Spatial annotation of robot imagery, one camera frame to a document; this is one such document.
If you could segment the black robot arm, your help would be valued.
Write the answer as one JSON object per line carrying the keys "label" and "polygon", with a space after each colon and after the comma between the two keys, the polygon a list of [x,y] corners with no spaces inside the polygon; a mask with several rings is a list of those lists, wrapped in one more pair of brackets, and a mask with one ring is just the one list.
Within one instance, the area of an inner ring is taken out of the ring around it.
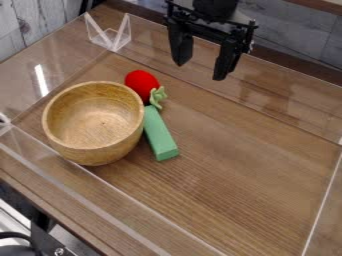
{"label": "black robot arm", "polygon": [[177,66],[192,58],[193,38],[216,43],[219,54],[212,79],[221,81],[235,70],[240,56],[252,51],[257,24],[237,11],[239,0],[164,0],[170,57]]}

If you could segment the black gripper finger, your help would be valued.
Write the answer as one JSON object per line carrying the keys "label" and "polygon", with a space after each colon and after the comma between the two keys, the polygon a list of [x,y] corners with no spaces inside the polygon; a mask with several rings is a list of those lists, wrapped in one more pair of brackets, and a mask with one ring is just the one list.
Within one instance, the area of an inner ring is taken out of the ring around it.
{"label": "black gripper finger", "polygon": [[229,72],[233,71],[241,55],[240,42],[236,39],[225,38],[220,44],[219,55],[215,61],[212,79],[221,81]]}
{"label": "black gripper finger", "polygon": [[186,27],[173,20],[168,21],[166,29],[172,60],[181,66],[192,58],[193,38]]}

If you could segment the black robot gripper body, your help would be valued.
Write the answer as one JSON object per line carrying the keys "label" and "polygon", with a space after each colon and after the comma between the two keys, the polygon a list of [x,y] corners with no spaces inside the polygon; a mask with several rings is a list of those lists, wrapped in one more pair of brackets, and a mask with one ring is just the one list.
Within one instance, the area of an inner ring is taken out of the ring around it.
{"label": "black robot gripper body", "polygon": [[240,42],[241,52],[252,48],[253,19],[237,11],[239,0],[165,0],[166,17],[192,29],[192,34],[216,41],[224,35]]}

